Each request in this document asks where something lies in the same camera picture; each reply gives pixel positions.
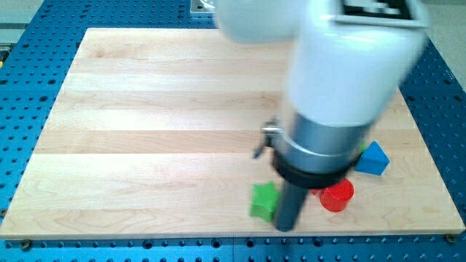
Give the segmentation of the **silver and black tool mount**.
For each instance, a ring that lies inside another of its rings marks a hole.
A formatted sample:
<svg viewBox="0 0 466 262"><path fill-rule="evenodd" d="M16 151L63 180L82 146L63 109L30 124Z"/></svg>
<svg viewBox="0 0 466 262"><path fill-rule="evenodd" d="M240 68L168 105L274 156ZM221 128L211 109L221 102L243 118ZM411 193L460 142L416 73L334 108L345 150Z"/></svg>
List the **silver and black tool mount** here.
<svg viewBox="0 0 466 262"><path fill-rule="evenodd" d="M257 159L272 149L272 166L287 183L305 189L333 186L343 180L355 161L368 125L334 127L282 108L261 127Z"/></svg>

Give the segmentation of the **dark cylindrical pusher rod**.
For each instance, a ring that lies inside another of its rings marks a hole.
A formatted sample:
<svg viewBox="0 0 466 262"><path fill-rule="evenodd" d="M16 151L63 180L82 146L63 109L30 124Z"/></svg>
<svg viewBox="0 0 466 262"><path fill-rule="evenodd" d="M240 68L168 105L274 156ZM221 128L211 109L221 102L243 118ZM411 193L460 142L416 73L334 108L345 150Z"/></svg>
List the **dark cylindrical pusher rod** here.
<svg viewBox="0 0 466 262"><path fill-rule="evenodd" d="M294 228L308 193L308 188L283 182L273 220L277 230L290 231Z"/></svg>

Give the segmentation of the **green block behind arm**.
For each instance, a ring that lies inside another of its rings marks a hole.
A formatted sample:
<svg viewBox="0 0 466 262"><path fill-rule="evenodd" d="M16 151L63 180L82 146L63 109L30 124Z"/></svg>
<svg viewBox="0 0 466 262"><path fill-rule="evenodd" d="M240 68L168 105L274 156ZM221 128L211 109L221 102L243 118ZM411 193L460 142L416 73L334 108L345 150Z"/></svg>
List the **green block behind arm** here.
<svg viewBox="0 0 466 262"><path fill-rule="evenodd" d="M366 150L366 148L367 148L366 142L365 142L365 141L362 141L362 142L360 143L359 153L360 153L360 154L363 153L363 152Z"/></svg>

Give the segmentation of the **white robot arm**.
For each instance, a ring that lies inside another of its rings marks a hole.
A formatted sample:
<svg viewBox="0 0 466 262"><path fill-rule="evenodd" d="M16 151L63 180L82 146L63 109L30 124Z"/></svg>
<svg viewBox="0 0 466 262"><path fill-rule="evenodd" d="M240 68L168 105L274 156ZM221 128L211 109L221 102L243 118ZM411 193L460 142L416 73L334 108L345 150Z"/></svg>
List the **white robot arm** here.
<svg viewBox="0 0 466 262"><path fill-rule="evenodd" d="M356 162L422 53L427 10L420 1L218 0L215 23L242 44L294 43L280 111L261 130L284 180L274 225L290 231L308 192Z"/></svg>

